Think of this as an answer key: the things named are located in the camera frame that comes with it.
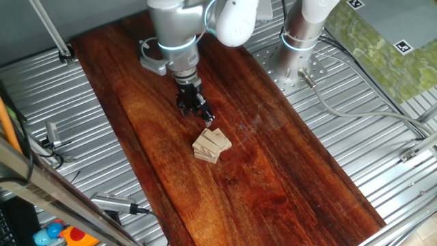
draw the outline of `gray cable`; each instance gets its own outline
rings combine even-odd
[[[407,116],[404,116],[404,115],[398,114],[398,113],[391,113],[391,112],[342,113],[342,112],[338,112],[335,109],[329,107],[329,105],[322,98],[322,95],[320,95],[319,89],[317,87],[314,87],[313,91],[314,91],[315,95],[319,98],[320,102],[326,107],[326,109],[335,115],[338,115],[341,117],[347,117],[347,118],[361,118],[361,117],[370,117],[370,116],[375,116],[375,115],[391,116],[391,117],[395,117],[395,118],[399,118],[401,120],[406,120],[408,122],[411,122],[414,125],[425,130],[430,135],[432,135],[434,133],[431,129],[426,127],[424,124],[418,122],[417,120],[413,120],[412,118],[409,118]]]

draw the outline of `wooden block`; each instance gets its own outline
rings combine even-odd
[[[204,160],[204,161],[207,161],[207,162],[210,162],[210,163],[213,163],[213,164],[217,163],[217,158],[210,158],[210,157],[207,157],[207,156],[204,156],[201,154],[197,154],[197,153],[194,153],[194,157],[201,159],[201,160]]]
[[[210,140],[206,139],[204,136],[200,135],[196,142],[200,144],[202,147],[206,148],[207,150],[211,151],[212,153],[218,154],[221,149],[214,143],[212,143]]]
[[[194,148],[195,150],[198,150],[198,151],[203,151],[202,146],[201,146],[199,143],[197,143],[197,142],[194,142],[194,143],[193,143],[193,148]]]
[[[232,147],[232,143],[230,142],[230,140],[221,132],[221,130],[219,128],[215,129],[212,131],[215,135],[217,135],[218,137],[224,138],[226,141],[226,146],[223,148],[223,151],[228,150]]]
[[[217,145],[218,147],[220,147],[220,149],[223,149],[226,146],[226,140],[223,139],[222,137],[219,137],[217,135],[215,135],[212,131],[205,129],[202,132],[202,135],[210,140],[211,142],[213,142],[215,145]]]
[[[210,158],[216,158],[217,157],[217,154],[211,153],[211,151],[204,150],[204,149],[202,149],[202,150],[194,150],[194,153],[202,154],[202,155],[208,156]]]

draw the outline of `wood grain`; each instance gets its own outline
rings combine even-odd
[[[384,226],[252,56],[210,36],[199,76],[233,147],[195,159],[203,122],[182,116],[170,74],[137,60],[153,34],[140,14],[71,43],[172,245],[358,245]]]

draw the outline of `metal plate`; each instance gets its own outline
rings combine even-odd
[[[272,54],[278,49],[280,43],[273,44],[272,46],[266,47],[260,51],[253,53],[252,55],[261,65],[264,71],[267,72],[268,76],[278,85],[279,89],[284,95],[291,92],[299,90],[300,88],[307,86],[307,84],[302,80],[292,81],[291,79],[285,79],[285,77],[279,76],[271,71],[270,58]],[[309,74],[316,82],[323,79],[327,74],[325,67],[319,62],[315,55],[311,56]]]
[[[411,52],[412,49],[418,49],[437,38],[437,28],[435,28],[437,1],[353,0],[348,2],[358,4],[356,13],[403,54]]]

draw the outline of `metal pipe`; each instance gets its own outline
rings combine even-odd
[[[437,195],[420,209],[406,212],[404,216],[390,222],[359,246],[384,246],[405,234],[437,212]]]
[[[139,245],[122,226],[104,214],[50,165],[39,160],[42,166],[34,165],[31,184],[20,186],[4,182],[0,185],[107,245]],[[29,160],[0,138],[0,174],[25,177],[28,169]]]
[[[71,57],[71,53],[68,50],[68,47],[62,37],[59,35],[59,32],[57,31],[55,25],[53,24],[52,20],[48,16],[46,10],[44,9],[44,6],[41,4],[40,0],[29,0],[30,4],[34,8],[36,14],[40,17],[42,23],[46,27],[48,33],[52,37],[53,41],[55,41],[55,44],[61,54],[66,57]]]

